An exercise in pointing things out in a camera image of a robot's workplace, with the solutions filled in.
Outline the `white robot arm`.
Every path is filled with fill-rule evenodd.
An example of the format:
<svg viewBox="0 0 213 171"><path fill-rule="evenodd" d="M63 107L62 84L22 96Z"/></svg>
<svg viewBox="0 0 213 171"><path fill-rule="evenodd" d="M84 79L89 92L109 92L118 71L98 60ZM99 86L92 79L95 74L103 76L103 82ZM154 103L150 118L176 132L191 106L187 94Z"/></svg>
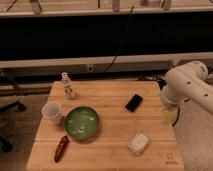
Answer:
<svg viewBox="0 0 213 171"><path fill-rule="evenodd" d="M164 118L172 121L179 118L180 104L188 98L213 115L213 87L205 80L207 66L200 61L191 61L176 66L165 74L166 85L160 93Z"/></svg>

